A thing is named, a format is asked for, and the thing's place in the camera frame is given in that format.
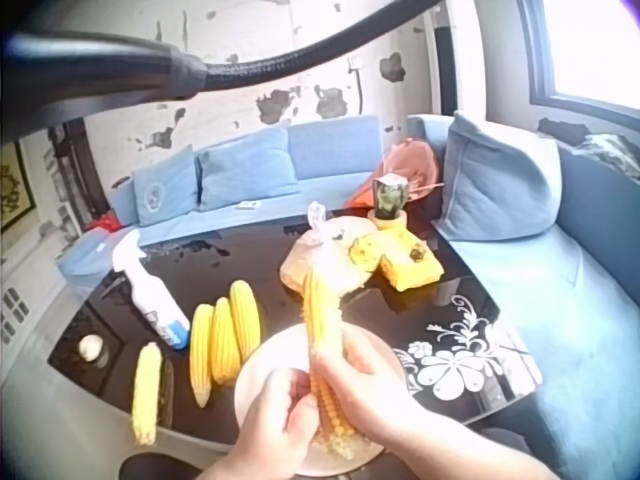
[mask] spray bottle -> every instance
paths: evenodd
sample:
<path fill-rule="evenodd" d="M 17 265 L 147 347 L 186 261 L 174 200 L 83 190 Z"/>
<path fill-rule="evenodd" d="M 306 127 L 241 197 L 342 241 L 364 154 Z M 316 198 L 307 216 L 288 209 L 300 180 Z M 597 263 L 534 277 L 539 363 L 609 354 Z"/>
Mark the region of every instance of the spray bottle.
<path fill-rule="evenodd" d="M 129 232 L 113 250 L 113 270 L 122 272 L 131 283 L 131 299 L 147 321 L 170 347 L 180 350 L 189 343 L 190 324 L 158 277 L 140 263 L 147 255 L 138 247 L 140 231 Z"/>

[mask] yellow corn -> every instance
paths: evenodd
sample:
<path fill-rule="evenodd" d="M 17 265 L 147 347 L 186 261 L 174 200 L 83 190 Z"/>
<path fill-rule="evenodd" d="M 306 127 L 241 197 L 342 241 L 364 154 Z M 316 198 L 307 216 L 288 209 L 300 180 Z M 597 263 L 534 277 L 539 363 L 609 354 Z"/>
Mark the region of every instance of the yellow corn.
<path fill-rule="evenodd" d="M 260 314 L 251 287 L 243 280 L 231 284 L 231 315 L 242 361 L 260 346 Z"/>
<path fill-rule="evenodd" d="M 155 343 L 140 350 L 131 406 L 133 434 L 139 445 L 153 445 L 156 441 L 161 365 L 162 353 Z"/>
<path fill-rule="evenodd" d="M 213 312 L 211 326 L 211 375 L 216 383 L 225 385 L 233 382 L 242 366 L 229 300 L 220 298 Z"/>
<path fill-rule="evenodd" d="M 193 314 L 191 324 L 191 350 L 189 351 L 189 374 L 191 388 L 200 408 L 209 401 L 211 394 L 211 363 L 209 361 L 209 346 L 211 344 L 211 321 L 213 307 L 198 305 Z"/>
<path fill-rule="evenodd" d="M 305 277 L 303 312 L 310 352 L 322 348 L 331 355 L 342 355 L 340 299 L 324 276 L 314 269 Z M 318 400 L 321 436 L 325 444 L 332 452 L 346 459 L 353 458 L 357 442 L 363 438 L 346 419 L 327 381 L 313 367 L 310 377 L 311 392 Z"/>

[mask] black table top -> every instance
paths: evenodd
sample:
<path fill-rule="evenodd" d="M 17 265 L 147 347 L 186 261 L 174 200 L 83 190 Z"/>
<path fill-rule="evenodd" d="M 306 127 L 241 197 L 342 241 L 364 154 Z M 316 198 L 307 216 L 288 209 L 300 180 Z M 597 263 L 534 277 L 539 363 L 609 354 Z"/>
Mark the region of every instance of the black table top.
<path fill-rule="evenodd" d="M 480 282 L 427 221 L 420 203 L 407 208 L 408 228 L 427 241 L 445 274 L 432 285 L 395 291 L 375 273 L 342 301 L 343 318 L 360 325 L 394 348 L 405 367 L 409 389 L 426 408 L 463 423 L 504 408 L 540 384 L 540 373 L 517 334 Z M 365 216 L 365 210 L 339 215 Z M 305 216 L 211 231 L 144 248 L 145 267 L 166 283 L 187 318 L 198 304 L 227 296 L 234 280 L 249 282 L 261 309 L 263 341 L 300 323 L 301 298 L 285 287 L 278 269 L 293 243 L 308 230 Z M 108 364 L 96 368 L 77 354 L 80 338 L 101 335 Z M 140 348 L 155 341 L 173 375 L 160 424 L 183 434 L 233 445 L 238 435 L 233 387 L 217 388 L 204 409 L 189 384 L 189 351 L 168 347 L 131 302 L 131 287 L 111 273 L 71 320 L 49 363 L 105 402 L 129 412 Z M 352 478 L 367 478 L 382 455 Z"/>

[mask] pillow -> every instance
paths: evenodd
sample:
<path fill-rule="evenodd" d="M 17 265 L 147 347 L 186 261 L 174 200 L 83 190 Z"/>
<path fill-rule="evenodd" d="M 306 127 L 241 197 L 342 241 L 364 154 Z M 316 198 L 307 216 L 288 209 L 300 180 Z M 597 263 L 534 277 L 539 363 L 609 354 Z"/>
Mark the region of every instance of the pillow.
<path fill-rule="evenodd" d="M 506 240 L 551 227 L 560 208 L 558 147 L 532 132 L 456 112 L 444 163 L 442 217 L 449 240 Z"/>
<path fill-rule="evenodd" d="M 116 212 L 120 225 L 126 227 L 138 223 L 138 206 L 136 204 L 136 192 L 133 188 L 133 180 L 126 179 L 116 188 L 107 193 L 109 204 Z"/>
<path fill-rule="evenodd" d="M 189 213 L 198 207 L 198 181 L 191 145 L 163 162 L 133 172 L 140 225 Z"/>
<path fill-rule="evenodd" d="M 272 127 L 200 151 L 200 210 L 298 193 L 288 132 Z"/>

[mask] white flower pattern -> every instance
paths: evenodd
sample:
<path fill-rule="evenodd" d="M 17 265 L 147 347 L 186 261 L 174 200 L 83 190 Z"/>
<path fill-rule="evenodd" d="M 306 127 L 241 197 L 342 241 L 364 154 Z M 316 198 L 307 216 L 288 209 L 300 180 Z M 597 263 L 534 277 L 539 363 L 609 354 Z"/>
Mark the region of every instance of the white flower pattern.
<path fill-rule="evenodd" d="M 422 386 L 433 386 L 433 394 L 440 400 L 449 401 L 458 398 L 465 388 L 470 392 L 482 390 L 485 376 L 503 374 L 501 365 L 495 358 L 496 345 L 493 341 L 492 325 L 486 318 L 478 318 L 473 306 L 462 295 L 454 295 L 451 302 L 458 312 L 463 314 L 461 322 L 453 322 L 450 328 L 428 325 L 428 332 L 439 332 L 436 342 L 451 336 L 459 345 L 451 350 L 440 350 L 433 354 L 429 342 L 416 341 L 409 344 L 407 352 L 394 349 L 407 371 L 409 391 L 415 395 Z M 484 339 L 478 338 L 476 330 L 485 325 Z"/>

